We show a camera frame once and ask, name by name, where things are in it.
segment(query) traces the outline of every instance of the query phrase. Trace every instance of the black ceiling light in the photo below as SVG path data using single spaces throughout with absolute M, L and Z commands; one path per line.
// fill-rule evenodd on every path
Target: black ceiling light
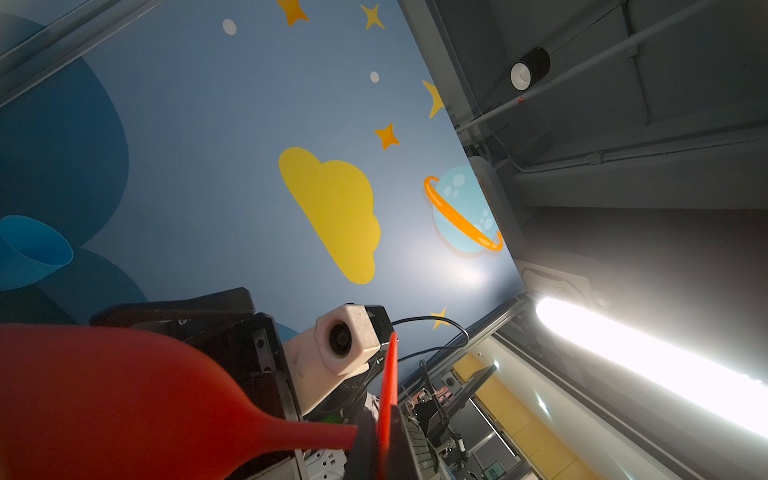
M 512 65 L 509 78 L 519 91 L 528 90 L 549 73 L 549 53 L 542 47 L 534 47 Z

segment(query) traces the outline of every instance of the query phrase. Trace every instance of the red plastic blade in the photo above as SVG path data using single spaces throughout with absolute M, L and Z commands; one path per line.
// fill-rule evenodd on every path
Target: red plastic blade
M 397 405 L 397 333 L 389 337 L 389 349 L 384 362 L 384 380 L 379 407 L 379 474 L 378 480 L 386 480 L 386 465 L 389 458 L 389 430 L 392 426 L 392 406 Z

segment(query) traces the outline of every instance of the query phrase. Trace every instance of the yellow wall panel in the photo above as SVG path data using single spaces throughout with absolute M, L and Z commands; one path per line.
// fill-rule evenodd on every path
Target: yellow wall panel
M 598 477 L 578 458 L 575 459 L 554 480 L 598 480 Z
M 497 420 L 502 424 L 507 435 L 513 436 L 533 420 L 533 415 L 521 403 L 518 403 Z
M 496 419 L 500 419 L 509 409 L 519 404 L 515 396 L 495 376 L 480 387 L 477 396 Z
M 547 480 L 552 480 L 575 459 L 576 455 L 554 436 L 531 455 L 531 462 Z
M 515 433 L 512 438 L 518 447 L 530 457 L 552 438 L 552 432 L 537 419 L 533 419 L 520 429 L 520 432 Z
M 464 355 L 462 359 L 456 362 L 453 366 L 453 369 L 458 373 L 458 376 L 462 377 L 462 382 L 469 380 L 472 373 L 477 372 L 481 368 L 482 363 L 480 363 L 480 360 L 476 359 L 471 353 Z

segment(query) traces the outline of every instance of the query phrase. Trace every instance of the yellow star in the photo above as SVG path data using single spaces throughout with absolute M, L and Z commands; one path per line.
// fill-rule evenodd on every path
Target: yellow star
M 366 25 L 366 30 L 371 28 L 371 25 L 377 24 L 379 27 L 384 28 L 384 25 L 382 25 L 382 22 L 379 20 L 379 4 L 377 3 L 375 7 L 373 8 L 366 8 L 363 5 L 360 5 L 362 7 L 362 10 L 368 15 L 368 25 Z
M 395 138 L 395 134 L 392 133 L 392 124 L 389 124 L 389 126 L 384 130 L 374 131 L 381 137 L 384 150 L 386 150 L 389 145 L 400 145 L 400 142 L 398 142 L 397 138 Z
M 301 5 L 299 5 L 299 0 L 277 0 L 277 4 L 286 11 L 289 27 L 293 25 L 296 20 L 309 21 L 306 15 L 304 15 L 304 12 L 301 9 Z
M 442 312 L 440 313 L 429 312 L 429 315 L 445 317 L 445 310 L 446 309 L 442 309 Z M 441 323 L 444 325 L 450 325 L 450 323 L 448 322 L 443 322 L 442 320 L 435 320 L 435 328 L 433 328 L 433 330 L 437 330 L 437 327 L 439 327 Z
M 442 103 L 442 98 L 440 98 L 440 94 L 437 93 L 435 85 L 424 81 L 424 86 L 427 87 L 429 93 L 432 94 L 432 111 L 429 112 L 429 117 L 432 118 L 441 108 L 445 107 L 445 105 Z

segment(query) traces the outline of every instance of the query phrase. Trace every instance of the orange planet ring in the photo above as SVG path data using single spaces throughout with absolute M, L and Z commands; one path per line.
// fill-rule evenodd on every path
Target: orange planet ring
M 432 186 L 431 180 L 439 182 L 440 179 L 437 177 L 427 177 L 424 180 L 424 191 L 427 193 L 429 201 L 432 202 L 432 205 L 435 206 L 437 211 L 443 214 L 443 216 L 451 222 L 451 225 L 458 228 L 464 235 L 472 239 L 472 241 L 476 242 L 481 247 L 485 247 L 494 252 L 500 252 L 504 246 L 502 232 L 496 232 L 498 243 L 493 243 L 491 239 L 486 237 L 474 225 L 469 223 L 469 220 L 465 219 L 454 207 L 451 207 L 448 202 L 440 197 L 440 194 L 438 194 Z

